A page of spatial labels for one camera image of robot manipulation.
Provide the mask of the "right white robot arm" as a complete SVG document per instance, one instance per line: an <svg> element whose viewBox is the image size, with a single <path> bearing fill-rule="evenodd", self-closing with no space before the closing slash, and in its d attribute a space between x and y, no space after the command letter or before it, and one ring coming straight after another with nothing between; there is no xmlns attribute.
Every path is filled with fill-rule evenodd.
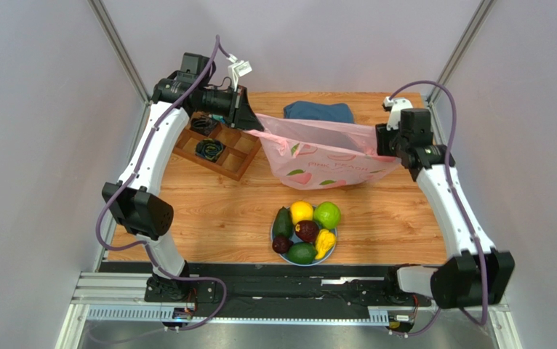
<svg viewBox="0 0 557 349"><path fill-rule="evenodd" d="M478 223L448 145L433 141L430 112L395 105L388 122L376 126L376 137L378 154L398 158L425 194L447 255L439 267L396 266L390 277L397 291L429 297L442 309L499 304L515 260Z"/></svg>

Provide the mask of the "pink plastic bag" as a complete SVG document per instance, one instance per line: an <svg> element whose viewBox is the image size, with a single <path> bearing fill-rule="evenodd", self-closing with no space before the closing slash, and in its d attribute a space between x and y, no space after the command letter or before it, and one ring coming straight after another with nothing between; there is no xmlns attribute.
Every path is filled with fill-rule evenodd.
<svg viewBox="0 0 557 349"><path fill-rule="evenodd" d="M280 119L259 114L259 138L271 172L298 190L357 185L382 179L400 159L377 154L375 128L332 121Z"/></svg>

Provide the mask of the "green fake lime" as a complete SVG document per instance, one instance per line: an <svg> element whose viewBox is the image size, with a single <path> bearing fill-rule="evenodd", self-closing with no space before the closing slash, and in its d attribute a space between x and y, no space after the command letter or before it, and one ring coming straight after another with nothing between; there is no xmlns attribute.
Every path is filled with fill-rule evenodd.
<svg viewBox="0 0 557 349"><path fill-rule="evenodd" d="M298 265L310 265L316 256L315 246L306 242L293 244L286 253L288 261Z"/></svg>

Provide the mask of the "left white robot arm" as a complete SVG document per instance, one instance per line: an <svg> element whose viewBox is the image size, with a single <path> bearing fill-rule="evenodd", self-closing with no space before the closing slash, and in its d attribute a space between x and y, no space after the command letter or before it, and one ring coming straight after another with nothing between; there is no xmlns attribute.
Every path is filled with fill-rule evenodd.
<svg viewBox="0 0 557 349"><path fill-rule="evenodd" d="M147 301L183 301L192 293L188 263L169 237L174 210L159 198L164 171L189 118L195 112L209 113L221 116L233 129L263 130L250 107L247 88L239 84L239 78L251 72L250 63L233 55L227 59L230 84L220 89L209 86L215 72L212 58L183 55L180 68L154 87L150 119L130 165L117 182L107 182L102 189L104 211L135 237L135 244L151 259Z"/></svg>

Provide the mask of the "dark red fake fruit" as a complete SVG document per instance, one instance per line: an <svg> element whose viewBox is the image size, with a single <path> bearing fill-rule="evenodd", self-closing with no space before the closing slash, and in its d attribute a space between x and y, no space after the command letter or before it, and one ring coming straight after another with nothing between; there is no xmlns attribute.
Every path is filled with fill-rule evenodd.
<svg viewBox="0 0 557 349"><path fill-rule="evenodd" d="M294 242L290 238L279 235L272 241L272 250L277 254L286 254L291 249L293 244Z"/></svg>

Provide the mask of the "green fake avocado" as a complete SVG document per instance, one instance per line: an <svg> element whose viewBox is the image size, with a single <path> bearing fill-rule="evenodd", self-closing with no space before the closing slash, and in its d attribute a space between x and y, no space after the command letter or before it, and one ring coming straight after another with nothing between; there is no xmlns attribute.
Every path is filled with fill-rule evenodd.
<svg viewBox="0 0 557 349"><path fill-rule="evenodd" d="M291 238L293 235L293 229L294 226L290 211L283 206L282 208L280 208L280 210L278 210L273 222L273 235L275 237L283 236L285 238Z"/></svg>

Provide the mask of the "dark purple fake mangosteen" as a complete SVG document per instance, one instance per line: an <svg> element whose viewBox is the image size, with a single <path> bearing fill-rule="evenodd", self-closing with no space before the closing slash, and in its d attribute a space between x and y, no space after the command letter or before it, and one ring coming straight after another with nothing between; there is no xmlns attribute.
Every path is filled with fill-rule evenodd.
<svg viewBox="0 0 557 349"><path fill-rule="evenodd" d="M320 227L312 220L301 220L294 226L294 232L301 241L312 244L316 242Z"/></svg>

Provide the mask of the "yellow fake lemon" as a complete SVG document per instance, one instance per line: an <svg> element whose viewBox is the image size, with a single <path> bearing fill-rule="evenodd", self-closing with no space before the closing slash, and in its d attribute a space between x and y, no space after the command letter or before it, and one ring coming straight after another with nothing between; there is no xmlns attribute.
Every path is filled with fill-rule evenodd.
<svg viewBox="0 0 557 349"><path fill-rule="evenodd" d="M296 225L303 220L312 220L314 215L313 205L307 201L296 201L289 208L292 223Z"/></svg>

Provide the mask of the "blue cloth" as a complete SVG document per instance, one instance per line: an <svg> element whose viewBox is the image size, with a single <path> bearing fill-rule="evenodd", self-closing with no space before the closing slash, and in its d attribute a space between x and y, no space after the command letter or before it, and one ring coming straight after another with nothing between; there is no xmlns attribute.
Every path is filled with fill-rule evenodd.
<svg viewBox="0 0 557 349"><path fill-rule="evenodd" d="M293 102L283 109L285 119L331 121L354 124L354 116L345 103L321 104L308 101Z"/></svg>

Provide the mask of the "light green fake apple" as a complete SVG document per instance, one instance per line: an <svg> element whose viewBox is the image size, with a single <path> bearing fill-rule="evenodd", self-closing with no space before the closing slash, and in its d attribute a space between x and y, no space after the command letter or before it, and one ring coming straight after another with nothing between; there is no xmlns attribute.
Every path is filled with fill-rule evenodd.
<svg viewBox="0 0 557 349"><path fill-rule="evenodd" d="M339 225L341 218L342 212L340 208L330 201L320 203L313 211L313 219L328 230L335 229Z"/></svg>

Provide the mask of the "yellow fake pear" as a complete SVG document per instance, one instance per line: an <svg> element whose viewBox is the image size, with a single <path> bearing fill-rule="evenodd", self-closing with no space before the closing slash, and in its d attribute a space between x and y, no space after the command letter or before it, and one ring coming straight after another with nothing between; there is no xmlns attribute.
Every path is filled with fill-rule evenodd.
<svg viewBox="0 0 557 349"><path fill-rule="evenodd" d="M330 230L321 229L315 241L316 256L315 260L325 258L328 251L330 251L336 244L337 238Z"/></svg>

